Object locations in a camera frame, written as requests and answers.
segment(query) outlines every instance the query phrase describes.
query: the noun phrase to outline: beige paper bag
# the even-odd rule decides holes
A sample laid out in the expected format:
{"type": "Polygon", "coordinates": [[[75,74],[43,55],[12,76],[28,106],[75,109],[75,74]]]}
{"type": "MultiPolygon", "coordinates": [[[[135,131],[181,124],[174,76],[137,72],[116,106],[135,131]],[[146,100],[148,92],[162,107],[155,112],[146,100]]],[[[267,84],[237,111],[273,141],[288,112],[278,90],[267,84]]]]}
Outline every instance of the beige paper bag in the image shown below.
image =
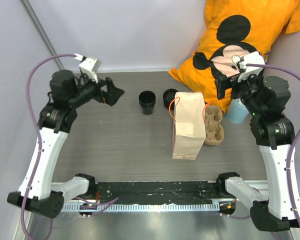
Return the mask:
{"type": "Polygon", "coordinates": [[[206,139],[204,97],[201,92],[177,92],[174,105],[172,158],[195,160],[206,139]]]}

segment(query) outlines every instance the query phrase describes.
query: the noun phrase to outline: cartoon face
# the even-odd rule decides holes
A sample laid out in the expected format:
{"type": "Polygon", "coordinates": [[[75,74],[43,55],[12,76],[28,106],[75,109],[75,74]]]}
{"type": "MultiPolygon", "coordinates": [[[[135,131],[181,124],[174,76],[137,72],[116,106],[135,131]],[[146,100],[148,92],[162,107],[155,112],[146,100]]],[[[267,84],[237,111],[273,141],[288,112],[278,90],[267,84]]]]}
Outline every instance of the cartoon face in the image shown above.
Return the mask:
{"type": "Polygon", "coordinates": [[[210,67],[215,79],[238,74],[238,67],[235,64],[238,58],[257,51],[249,43],[243,42],[250,29],[250,21],[245,16],[227,17],[220,23],[216,33],[216,39],[225,45],[217,49],[209,60],[204,52],[196,52],[192,59],[194,68],[205,70],[210,67]]]}

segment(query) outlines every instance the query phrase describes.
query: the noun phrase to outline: white wall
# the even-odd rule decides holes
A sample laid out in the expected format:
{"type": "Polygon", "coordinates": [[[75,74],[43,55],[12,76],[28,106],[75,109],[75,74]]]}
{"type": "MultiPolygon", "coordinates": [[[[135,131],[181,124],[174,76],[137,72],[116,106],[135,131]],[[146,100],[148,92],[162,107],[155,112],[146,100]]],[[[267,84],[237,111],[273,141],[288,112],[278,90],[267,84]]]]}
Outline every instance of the white wall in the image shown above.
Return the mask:
{"type": "MultiPolygon", "coordinates": [[[[0,1],[0,240],[13,239],[20,210],[7,203],[7,196],[18,190],[26,175],[36,141],[27,111],[26,79],[48,56],[19,1],[0,1]]],[[[36,113],[47,103],[49,80],[56,70],[52,62],[35,75],[36,113]]]]}
{"type": "MultiPolygon", "coordinates": [[[[281,36],[273,45],[267,63],[285,67],[300,74],[300,32],[281,36]]],[[[276,70],[267,71],[266,74],[276,75],[289,81],[291,99],[284,113],[292,121],[297,132],[300,128],[300,82],[276,70]]],[[[295,168],[300,193],[300,140],[296,146],[295,168]]]]}
{"type": "MultiPolygon", "coordinates": [[[[99,70],[170,69],[196,49],[204,0],[30,0],[57,53],[102,61],[99,70]]],[[[65,68],[78,70],[73,61],[65,68]]]]}

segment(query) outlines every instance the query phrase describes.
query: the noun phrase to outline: orange t-shirt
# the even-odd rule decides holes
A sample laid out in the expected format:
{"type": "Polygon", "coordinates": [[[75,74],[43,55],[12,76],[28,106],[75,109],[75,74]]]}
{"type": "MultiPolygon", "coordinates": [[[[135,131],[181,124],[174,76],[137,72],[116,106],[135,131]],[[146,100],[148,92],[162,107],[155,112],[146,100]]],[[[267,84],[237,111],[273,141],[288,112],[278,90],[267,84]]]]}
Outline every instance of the orange t-shirt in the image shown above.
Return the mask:
{"type": "Polygon", "coordinates": [[[218,100],[215,79],[239,73],[233,56],[258,51],[266,60],[280,34],[300,31],[300,0],[206,0],[204,20],[197,51],[169,73],[225,113],[231,89],[218,100]]]}

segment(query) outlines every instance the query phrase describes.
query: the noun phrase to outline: black round container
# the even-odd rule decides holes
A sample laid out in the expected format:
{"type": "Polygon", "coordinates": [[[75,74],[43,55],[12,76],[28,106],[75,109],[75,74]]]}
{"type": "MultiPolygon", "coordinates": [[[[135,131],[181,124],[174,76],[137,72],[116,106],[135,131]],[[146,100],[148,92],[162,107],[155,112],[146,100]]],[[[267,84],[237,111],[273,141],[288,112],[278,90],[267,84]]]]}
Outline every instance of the black round container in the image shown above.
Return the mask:
{"type": "Polygon", "coordinates": [[[139,104],[145,115],[152,114],[156,104],[156,95],[152,91],[143,91],[139,95],[139,104]]]}
{"type": "MultiPolygon", "coordinates": [[[[178,92],[178,90],[174,88],[170,88],[168,90],[165,90],[163,93],[163,104],[164,106],[169,109],[170,103],[175,99],[175,95],[178,92]]],[[[175,103],[171,105],[171,110],[175,109],[175,103]]]]}

